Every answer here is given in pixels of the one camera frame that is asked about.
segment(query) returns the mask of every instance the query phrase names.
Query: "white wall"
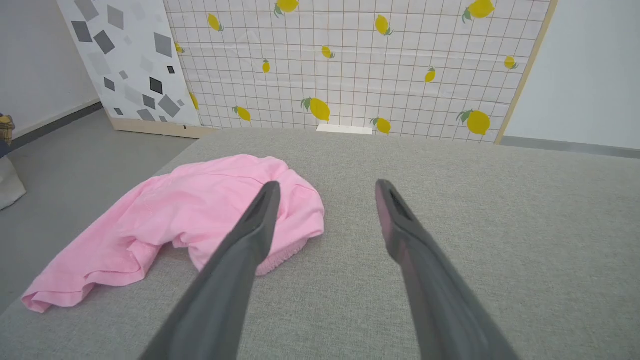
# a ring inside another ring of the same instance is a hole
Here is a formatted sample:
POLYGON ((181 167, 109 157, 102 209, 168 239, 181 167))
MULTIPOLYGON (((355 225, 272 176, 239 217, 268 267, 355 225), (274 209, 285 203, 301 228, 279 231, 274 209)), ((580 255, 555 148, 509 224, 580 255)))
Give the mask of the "white wall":
POLYGON ((559 0, 506 136, 640 149, 638 0, 559 0))
POLYGON ((0 112, 15 134, 44 126, 98 101, 58 5, 0 2, 0 112))

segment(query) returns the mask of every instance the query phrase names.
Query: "pink cloth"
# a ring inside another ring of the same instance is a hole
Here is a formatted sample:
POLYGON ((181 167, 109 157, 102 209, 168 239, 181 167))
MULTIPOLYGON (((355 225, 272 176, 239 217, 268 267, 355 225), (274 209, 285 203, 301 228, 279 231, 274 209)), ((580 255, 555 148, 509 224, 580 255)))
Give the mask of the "pink cloth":
POLYGON ((238 155, 184 165, 124 195, 60 252, 22 297, 31 310, 74 306, 94 284, 125 286, 145 278, 162 245, 188 247, 201 270, 262 185, 280 183, 280 209, 264 275, 324 232, 320 195, 275 158, 238 155))

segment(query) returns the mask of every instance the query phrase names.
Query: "gray floor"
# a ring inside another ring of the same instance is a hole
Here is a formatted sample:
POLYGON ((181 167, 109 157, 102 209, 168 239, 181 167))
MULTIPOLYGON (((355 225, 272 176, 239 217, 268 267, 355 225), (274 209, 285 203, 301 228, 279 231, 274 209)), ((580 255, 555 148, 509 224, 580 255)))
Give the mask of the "gray floor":
POLYGON ((194 140, 124 133, 104 110, 9 155, 27 194, 0 211, 0 313, 50 260, 123 193, 194 140))

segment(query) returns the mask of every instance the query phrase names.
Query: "white bag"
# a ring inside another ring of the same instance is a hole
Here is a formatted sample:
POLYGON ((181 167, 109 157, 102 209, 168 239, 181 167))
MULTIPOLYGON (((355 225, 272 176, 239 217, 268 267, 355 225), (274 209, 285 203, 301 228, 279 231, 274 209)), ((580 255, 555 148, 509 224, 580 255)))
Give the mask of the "white bag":
POLYGON ((24 189, 9 157, 0 158, 0 210, 11 206, 25 193, 27 190, 24 189))

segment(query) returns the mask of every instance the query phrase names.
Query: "plaid fabric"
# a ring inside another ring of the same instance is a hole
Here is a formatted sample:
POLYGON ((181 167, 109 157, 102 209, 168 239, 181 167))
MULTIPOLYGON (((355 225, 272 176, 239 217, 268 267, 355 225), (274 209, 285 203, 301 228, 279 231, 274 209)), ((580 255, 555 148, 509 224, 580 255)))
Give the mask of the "plaid fabric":
POLYGON ((15 125, 11 116, 0 114, 0 140, 4 140, 7 145, 11 145, 13 129, 15 129, 15 125))

